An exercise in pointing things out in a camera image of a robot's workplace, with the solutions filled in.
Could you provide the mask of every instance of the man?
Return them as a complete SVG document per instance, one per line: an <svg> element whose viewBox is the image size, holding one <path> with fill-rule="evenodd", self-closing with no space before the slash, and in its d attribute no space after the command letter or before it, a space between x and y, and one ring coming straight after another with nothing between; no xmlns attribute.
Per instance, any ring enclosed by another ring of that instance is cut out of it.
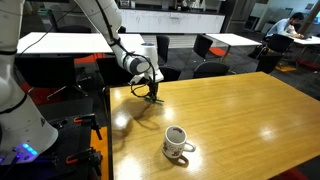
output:
<svg viewBox="0 0 320 180"><path fill-rule="evenodd" d="M293 14L289 19L286 18L278 21L267 32L266 36L264 37L264 40L268 41L273 34L291 36L293 38L299 38L299 39L304 38L304 36L302 34L298 34L294 28L294 26L299 24L303 19L304 19L303 14L298 12ZM256 46L253 52L250 53L248 56L253 59L256 59L263 47L264 46Z"/></svg>
<svg viewBox="0 0 320 180"><path fill-rule="evenodd" d="M266 39L271 38L273 34L291 36L294 38L303 38L304 36L302 34L298 34L294 29L294 25L299 24L303 19L303 14L298 12L293 14L289 19L282 19L278 21L267 32Z"/></svg>

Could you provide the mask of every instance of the office chair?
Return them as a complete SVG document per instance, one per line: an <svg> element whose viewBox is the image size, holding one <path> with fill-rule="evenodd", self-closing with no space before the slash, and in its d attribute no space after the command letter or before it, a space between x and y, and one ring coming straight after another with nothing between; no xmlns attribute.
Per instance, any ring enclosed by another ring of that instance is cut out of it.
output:
<svg viewBox="0 0 320 180"><path fill-rule="evenodd" d="M65 25L57 29L61 33L91 33L91 29L82 25Z"/></svg>
<svg viewBox="0 0 320 180"><path fill-rule="evenodd" d="M181 70L169 67L169 66L160 66L159 70L161 71L164 79L161 82L177 81L181 74Z"/></svg>
<svg viewBox="0 0 320 180"><path fill-rule="evenodd" d="M106 86L128 85L128 82L133 78L132 74L118 65L115 56L98 58L96 62L104 85Z"/></svg>
<svg viewBox="0 0 320 180"><path fill-rule="evenodd" d="M65 25L57 29L58 33L91 33L91 29L82 25ZM58 54L59 56L70 56L73 58L84 58L91 54L81 53L81 54Z"/></svg>
<svg viewBox="0 0 320 180"><path fill-rule="evenodd" d="M269 29L267 30L267 32L264 34L264 36L263 36L263 38L262 38L262 40L263 40L264 42L268 42L269 39L270 39L270 37L267 38L267 34L268 34L268 32L270 31L270 29L271 29L271 28L269 28Z"/></svg>
<svg viewBox="0 0 320 180"><path fill-rule="evenodd" d="M260 56L256 72L262 71L266 74L270 74L282 58L283 55Z"/></svg>
<svg viewBox="0 0 320 180"><path fill-rule="evenodd" d="M273 51L279 54L284 54L285 51L289 48L289 46L293 43L293 39L287 36L273 34L272 37L267 42L266 46L264 46L259 54L256 56L256 59L261 55L262 52L265 51Z"/></svg>
<svg viewBox="0 0 320 180"><path fill-rule="evenodd" d="M110 87L128 85L133 75L120 68L115 56L107 55L105 58L96 59L96 62L104 83L101 92L105 107L107 111L110 112Z"/></svg>
<svg viewBox="0 0 320 180"><path fill-rule="evenodd" d="M190 57L193 54L193 52L195 52L197 55L202 57L203 61L206 61L206 59L209 59L209 57L207 57L207 54L212 43L213 41L211 39L205 37L204 35L198 34L196 37L196 41L194 43L192 52L189 55L187 64L189 63Z"/></svg>
<svg viewBox="0 0 320 180"><path fill-rule="evenodd" d="M203 62L195 70L193 79L224 76L227 74L230 66L218 62Z"/></svg>
<svg viewBox="0 0 320 180"><path fill-rule="evenodd" d="M119 34L125 34L127 32L127 28L125 28L124 26L120 26L118 33Z"/></svg>
<svg viewBox="0 0 320 180"><path fill-rule="evenodd" d="M84 68L75 69L72 57L20 57L15 59L15 65L25 81L32 87L28 93L34 88L59 88L47 96L49 100L67 86L72 86L84 96L88 96L79 82L89 77Z"/></svg>
<svg viewBox="0 0 320 180"><path fill-rule="evenodd" d="M157 51L158 56L164 62L163 64L159 62L159 65L165 65L168 62L168 50L169 50L169 43L170 39L168 36L161 36L157 35Z"/></svg>

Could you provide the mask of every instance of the white mug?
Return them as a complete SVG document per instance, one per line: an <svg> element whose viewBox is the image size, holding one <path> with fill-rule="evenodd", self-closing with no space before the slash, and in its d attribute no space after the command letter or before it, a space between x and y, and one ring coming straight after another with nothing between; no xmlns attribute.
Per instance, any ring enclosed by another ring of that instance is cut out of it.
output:
<svg viewBox="0 0 320 180"><path fill-rule="evenodd" d="M183 151L194 152L196 146L187 142L187 133L179 126L170 126L164 134L162 152L168 158L179 158Z"/></svg>

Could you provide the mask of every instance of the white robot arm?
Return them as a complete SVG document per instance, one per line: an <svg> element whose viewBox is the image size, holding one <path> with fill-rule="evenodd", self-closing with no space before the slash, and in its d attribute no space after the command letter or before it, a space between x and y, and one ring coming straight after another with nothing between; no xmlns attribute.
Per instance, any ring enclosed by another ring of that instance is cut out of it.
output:
<svg viewBox="0 0 320 180"><path fill-rule="evenodd" d="M127 52L117 30L121 15L114 0L75 0L92 24L103 34L117 57L120 67L149 80L149 94L156 100L158 82L163 76L158 68L154 45L144 44L139 51ZM56 141L58 131L40 114L28 95L12 77L20 35L24 0L0 1L0 165L32 162Z"/></svg>

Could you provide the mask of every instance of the black cable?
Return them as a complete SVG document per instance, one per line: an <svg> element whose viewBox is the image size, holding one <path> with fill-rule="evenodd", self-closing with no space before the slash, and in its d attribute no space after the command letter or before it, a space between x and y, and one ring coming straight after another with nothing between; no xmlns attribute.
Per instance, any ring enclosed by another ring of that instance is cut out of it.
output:
<svg viewBox="0 0 320 180"><path fill-rule="evenodd" d="M19 159L20 159L20 155L16 155L16 157L14 157L14 159L12 160L12 162L10 164L10 167L7 169L7 171L4 174L2 174L2 176L0 177L0 180L3 180L9 174L12 167L17 164Z"/></svg>
<svg viewBox="0 0 320 180"><path fill-rule="evenodd" d="M99 3L98 0L96 0L96 3L97 3L97 5L98 5L98 7L99 7L99 9L100 9L100 12L101 12L101 14L102 14L102 18L103 18L104 22L106 23L106 26L107 26L107 29L108 29L108 32L109 32L110 39L112 39L112 41L114 41L115 39L114 39L114 37L113 37L112 30L111 30L111 25L110 25L110 23L109 23L109 21L108 21L108 18L107 18L107 16L106 16L106 14L104 13L104 10L102 9L102 7L101 7L101 5L100 5L100 3Z"/></svg>
<svg viewBox="0 0 320 180"><path fill-rule="evenodd" d="M132 56L142 57L142 58L144 58L144 59L148 62L148 64L149 64L150 67L152 68L152 72L153 72L152 83L155 84L155 76L156 76L156 75L155 75L155 69L154 69L152 63L150 62L150 60L149 60L148 58L146 58L145 56L128 52L128 51L120 44L120 39L118 39L118 40L117 40L117 39L114 39L112 30L111 30L112 25L110 25L110 23L109 23L109 21L108 21L108 18L107 18L107 16L106 16L106 14L104 13L104 10L103 10L103 8L101 7L101 4L99 3L99 1L98 1L98 0L95 0L95 1L96 1L97 5L98 5L98 7L99 7L99 9L100 9L100 12L101 12L101 14L102 14L103 20L104 20L104 22L106 23L106 27L107 27L107 30L108 30L108 32L109 32L110 39L114 42L114 43L111 44L110 46L118 45L123 51L126 52L126 56L122 59L122 61L123 61L123 65L122 65L123 68L127 70L127 68L126 68L126 66L125 66L125 62L126 62L128 56L130 56L130 57L132 57ZM149 93L146 94L145 96L138 96L138 95L136 95L135 92L134 92L134 91L135 91L136 89L138 89L138 88L135 88L135 89L132 90L132 86L133 86L133 85L131 85L131 92L132 92L135 96L137 96L137 97L146 97L146 96L148 96L148 95L150 94L150 92L149 92Z"/></svg>
<svg viewBox="0 0 320 180"><path fill-rule="evenodd" d="M78 5L76 5L75 7L73 7L70 11L66 12L66 14L64 14L63 16L61 16L56 22L58 23L62 18L64 18L66 15L68 15L69 13L71 13L74 9L76 9L78 7ZM18 58L20 58L22 56L22 54L28 50L29 48L31 48L33 45L37 44L38 42L40 42L49 32L52 31L52 29L54 28L54 26L51 26L51 28L49 29L49 31L47 31L39 40L37 40L35 43L31 44L30 46L28 46L26 49L24 49L18 56Z"/></svg>

